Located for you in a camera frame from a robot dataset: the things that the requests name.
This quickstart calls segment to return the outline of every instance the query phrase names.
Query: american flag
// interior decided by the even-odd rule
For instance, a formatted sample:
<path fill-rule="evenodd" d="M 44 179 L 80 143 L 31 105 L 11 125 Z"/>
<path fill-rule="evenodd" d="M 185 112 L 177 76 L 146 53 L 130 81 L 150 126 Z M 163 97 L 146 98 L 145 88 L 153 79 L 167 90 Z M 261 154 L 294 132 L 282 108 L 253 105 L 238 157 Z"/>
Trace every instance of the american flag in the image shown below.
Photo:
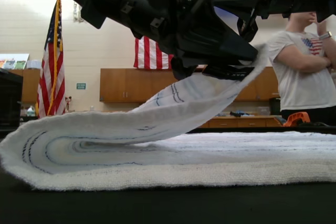
<path fill-rule="evenodd" d="M 312 39 L 302 39 L 303 43 L 309 47 L 310 53 L 312 55 L 320 55 L 321 51 L 323 50 L 323 42 L 322 40 L 318 38 L 312 38 Z"/>
<path fill-rule="evenodd" d="M 48 115 L 62 115 L 65 107 L 61 0 L 57 0 L 44 47 L 37 90 L 37 111 L 42 118 Z"/>
<path fill-rule="evenodd" d="M 171 69 L 170 62 L 172 58 L 173 55 L 162 52 L 154 40 L 146 36 L 141 39 L 135 39 L 135 68 Z"/>

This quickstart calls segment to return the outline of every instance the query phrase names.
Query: wall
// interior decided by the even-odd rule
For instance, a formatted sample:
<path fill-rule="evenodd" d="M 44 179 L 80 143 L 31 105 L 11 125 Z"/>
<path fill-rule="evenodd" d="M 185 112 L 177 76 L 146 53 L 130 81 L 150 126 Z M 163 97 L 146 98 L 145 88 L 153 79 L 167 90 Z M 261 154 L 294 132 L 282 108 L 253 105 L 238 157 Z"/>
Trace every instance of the wall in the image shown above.
<path fill-rule="evenodd" d="M 29 53 L 30 59 L 41 60 L 43 47 L 56 0 L 0 0 L 0 53 Z M 74 2 L 62 0 L 62 28 L 64 39 L 64 64 L 66 95 L 73 100 L 70 108 L 76 111 L 128 110 L 138 104 L 103 104 L 99 102 L 101 68 L 132 68 L 134 38 L 129 29 L 106 20 L 101 29 L 86 23 L 73 22 Z M 236 29 L 236 18 L 217 9 L 217 14 Z M 274 33 L 283 30 L 286 20 L 272 16 L 258 20 L 259 32 L 252 44 L 267 41 Z M 86 82 L 86 90 L 76 90 L 77 82 Z M 233 104 L 230 109 L 255 110 L 256 104 Z"/>

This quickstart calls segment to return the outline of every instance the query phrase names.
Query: wooden cupboard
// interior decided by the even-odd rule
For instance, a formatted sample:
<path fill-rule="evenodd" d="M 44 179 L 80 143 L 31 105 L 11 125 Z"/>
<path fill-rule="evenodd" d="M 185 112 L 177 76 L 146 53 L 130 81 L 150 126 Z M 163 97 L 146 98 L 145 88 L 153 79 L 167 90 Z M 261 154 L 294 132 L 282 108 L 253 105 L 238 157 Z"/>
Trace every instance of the wooden cupboard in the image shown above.
<path fill-rule="evenodd" d="M 9 70 L 11 73 L 23 76 L 22 103 L 37 102 L 37 88 L 40 80 L 39 69 Z"/>
<path fill-rule="evenodd" d="M 248 102 L 258 100 L 256 82 L 252 81 L 246 88 L 244 88 L 237 96 L 237 102 Z"/>
<path fill-rule="evenodd" d="M 281 127 L 274 116 L 253 116 L 235 118 L 232 116 L 216 117 L 207 122 L 208 128 L 251 128 L 251 127 Z"/>
<path fill-rule="evenodd" d="M 100 101 L 145 102 L 177 80 L 172 71 L 139 69 L 101 69 Z M 268 101 L 279 97 L 278 81 L 267 67 L 236 98 L 236 101 Z"/>
<path fill-rule="evenodd" d="M 174 82 L 172 71 L 101 69 L 100 101 L 145 102 Z"/>
<path fill-rule="evenodd" d="M 126 87 L 126 69 L 100 70 L 100 101 L 124 102 Z"/>
<path fill-rule="evenodd" d="M 279 97 L 278 79 L 273 67 L 267 67 L 255 80 L 257 98 L 260 101 L 269 101 Z"/>

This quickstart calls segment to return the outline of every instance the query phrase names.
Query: table surface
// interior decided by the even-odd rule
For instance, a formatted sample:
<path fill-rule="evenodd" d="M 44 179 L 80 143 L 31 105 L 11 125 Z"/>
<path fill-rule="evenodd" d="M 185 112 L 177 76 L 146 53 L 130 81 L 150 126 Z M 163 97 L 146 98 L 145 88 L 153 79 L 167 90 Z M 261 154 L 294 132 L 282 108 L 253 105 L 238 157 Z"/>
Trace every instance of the table surface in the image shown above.
<path fill-rule="evenodd" d="M 0 168 L 0 223 L 335 223 L 336 183 L 41 191 Z"/>

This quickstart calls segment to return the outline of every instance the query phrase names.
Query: person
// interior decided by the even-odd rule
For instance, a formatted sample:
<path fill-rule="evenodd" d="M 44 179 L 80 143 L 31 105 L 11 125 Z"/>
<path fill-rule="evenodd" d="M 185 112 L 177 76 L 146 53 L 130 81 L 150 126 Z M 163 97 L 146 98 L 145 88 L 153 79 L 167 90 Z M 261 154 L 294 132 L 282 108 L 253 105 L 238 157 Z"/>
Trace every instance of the person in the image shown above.
<path fill-rule="evenodd" d="M 312 23 L 317 34 L 305 32 Z M 327 22 L 318 23 L 316 13 L 293 13 L 286 30 L 267 46 L 279 83 L 282 117 L 307 112 L 311 122 L 336 126 L 336 87 L 330 73 L 336 67 L 336 41 Z"/>

